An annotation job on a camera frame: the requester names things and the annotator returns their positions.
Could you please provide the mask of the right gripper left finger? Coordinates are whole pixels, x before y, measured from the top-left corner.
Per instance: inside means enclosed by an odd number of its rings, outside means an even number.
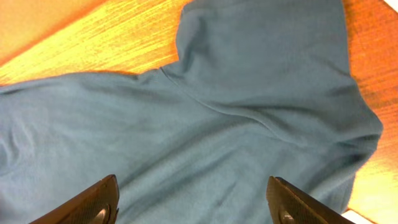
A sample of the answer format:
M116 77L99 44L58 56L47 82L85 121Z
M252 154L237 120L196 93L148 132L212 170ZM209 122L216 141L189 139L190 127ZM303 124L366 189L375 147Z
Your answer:
M107 175L32 224L115 224L118 202L117 178Z

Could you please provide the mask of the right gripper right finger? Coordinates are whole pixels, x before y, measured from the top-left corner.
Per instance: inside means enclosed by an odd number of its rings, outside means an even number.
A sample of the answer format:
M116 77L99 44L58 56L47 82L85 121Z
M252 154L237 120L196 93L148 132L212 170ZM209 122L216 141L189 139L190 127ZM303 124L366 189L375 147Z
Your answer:
M266 199L274 224L354 224L280 177L269 177Z

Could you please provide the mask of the dark blue polo shirt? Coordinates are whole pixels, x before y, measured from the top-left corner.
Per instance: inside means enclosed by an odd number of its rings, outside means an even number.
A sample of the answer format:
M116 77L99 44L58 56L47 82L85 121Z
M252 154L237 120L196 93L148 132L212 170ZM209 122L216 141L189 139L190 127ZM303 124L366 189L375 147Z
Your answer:
M382 124L349 74L340 0L193 1L179 60L1 88L1 222L109 174L119 223L270 223L279 176L332 210Z

